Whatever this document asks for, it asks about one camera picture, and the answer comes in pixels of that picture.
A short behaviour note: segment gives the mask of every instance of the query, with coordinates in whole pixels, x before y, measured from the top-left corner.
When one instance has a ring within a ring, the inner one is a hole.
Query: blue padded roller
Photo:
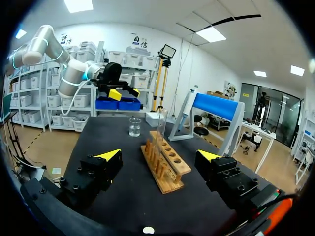
[[[199,108],[229,121],[233,120],[238,102],[198,93],[193,103]]]

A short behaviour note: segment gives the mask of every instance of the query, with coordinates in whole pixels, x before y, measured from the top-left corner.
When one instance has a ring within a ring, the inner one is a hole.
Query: floor
[[[228,133],[228,130],[216,131],[211,128],[209,130],[223,138],[225,138]],[[243,127],[241,132],[243,133],[244,131],[249,130]],[[204,138],[217,147],[220,147],[223,143],[223,141],[210,134],[208,136],[205,136]],[[255,171],[268,145],[269,141],[263,139],[260,148],[257,152],[255,152],[255,145],[245,140],[241,144],[242,147],[238,148],[233,157],[237,161],[241,162],[243,165]],[[243,148],[245,148],[246,146],[250,147],[247,155],[243,154]],[[258,171],[258,174],[264,179],[271,182],[276,187],[284,190],[285,192],[294,193],[297,189],[303,186],[303,184],[307,180],[307,176],[305,175],[300,183],[298,185],[295,185],[295,173],[298,167],[292,161],[290,152],[291,149],[289,147],[274,140],[269,154],[265,159],[264,164]]]
[[[30,127],[22,128],[20,125],[15,125],[15,128],[22,150],[26,151],[25,157],[28,161],[36,166],[46,165],[48,173],[52,178],[57,178],[64,174],[80,133],[57,130],[53,132],[49,132],[49,130],[42,132],[41,129]],[[211,131],[223,138],[227,135],[227,130],[218,132],[211,129]],[[222,145],[222,141],[212,135],[204,136],[204,138],[217,147]],[[251,147],[251,143],[244,141],[242,146]],[[258,151],[254,152],[254,147],[251,147],[248,151],[248,155],[244,155],[243,148],[239,147],[233,157],[255,171],[267,146],[268,141],[263,140]],[[295,172],[297,167],[292,161],[290,151],[291,149],[287,146],[278,141],[274,141],[269,155],[258,172],[261,177],[287,193],[295,192],[307,179],[307,177],[304,177],[299,185],[295,185]],[[61,173],[52,174],[54,168],[61,168]]]

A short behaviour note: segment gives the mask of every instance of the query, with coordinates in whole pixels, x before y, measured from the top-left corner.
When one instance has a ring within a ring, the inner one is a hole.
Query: yellow tripod
[[[163,108],[163,99],[164,99],[164,95],[165,95],[165,87],[166,87],[166,81],[167,81],[167,74],[168,74],[168,68],[171,65],[171,59],[165,59],[165,58],[161,58],[160,60],[160,64],[159,64],[159,70],[158,70],[158,75],[157,75],[157,85],[156,85],[156,89],[155,92],[153,94],[153,105],[152,105],[152,111],[151,112],[157,112],[159,111],[159,109]],[[163,89],[162,89],[162,96],[160,97],[161,101],[160,101],[160,105],[157,107],[156,109],[156,105],[157,105],[157,95],[158,95],[158,87],[159,87],[159,82],[161,79],[161,74],[162,74],[162,68],[165,67],[165,73],[164,73],[164,81],[163,81]]]

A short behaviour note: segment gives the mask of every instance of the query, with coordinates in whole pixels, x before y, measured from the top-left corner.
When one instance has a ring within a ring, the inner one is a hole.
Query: yellow tab
[[[138,96],[137,96],[137,97],[139,97],[139,96],[140,96],[140,92],[138,91],[138,89],[134,88],[133,90],[138,93]]]
[[[219,158],[222,157],[222,156],[218,156],[218,155],[215,155],[215,154],[212,154],[212,153],[209,153],[209,152],[206,152],[206,151],[202,151],[202,150],[198,150],[198,152],[200,152],[201,155],[203,155],[208,161],[216,159],[217,157],[219,157]]]
[[[98,156],[95,156],[95,157],[101,157],[101,158],[106,159],[107,161],[109,161],[110,158],[112,158],[119,151],[121,151],[121,150],[117,149],[115,151],[110,151],[110,152],[107,152],[107,153],[104,153],[104,154],[101,154],[101,155],[98,155]]]
[[[115,89],[111,89],[109,91],[108,97],[113,98],[116,101],[120,101],[122,98],[122,95],[119,92],[117,92]]]

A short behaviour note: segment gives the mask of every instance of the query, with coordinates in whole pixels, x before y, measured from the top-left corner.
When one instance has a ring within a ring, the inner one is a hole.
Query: blue tray
[[[123,97],[118,103],[118,110],[139,111],[140,101],[136,98]]]
[[[96,109],[102,110],[117,110],[118,101],[109,97],[99,97],[96,100]]]

